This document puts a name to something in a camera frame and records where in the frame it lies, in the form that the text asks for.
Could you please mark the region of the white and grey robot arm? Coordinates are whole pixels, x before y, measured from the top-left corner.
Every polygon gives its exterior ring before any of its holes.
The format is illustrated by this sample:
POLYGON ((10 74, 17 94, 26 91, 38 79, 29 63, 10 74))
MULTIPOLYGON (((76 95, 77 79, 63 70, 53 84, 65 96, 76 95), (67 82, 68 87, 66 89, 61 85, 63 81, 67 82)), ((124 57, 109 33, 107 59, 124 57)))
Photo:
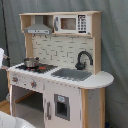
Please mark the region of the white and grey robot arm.
POLYGON ((8 70, 9 67, 8 66, 4 66, 3 65, 3 60, 10 60, 10 57, 7 56, 5 53, 4 53, 4 50, 2 48, 0 48, 0 69, 3 69, 3 70, 8 70))

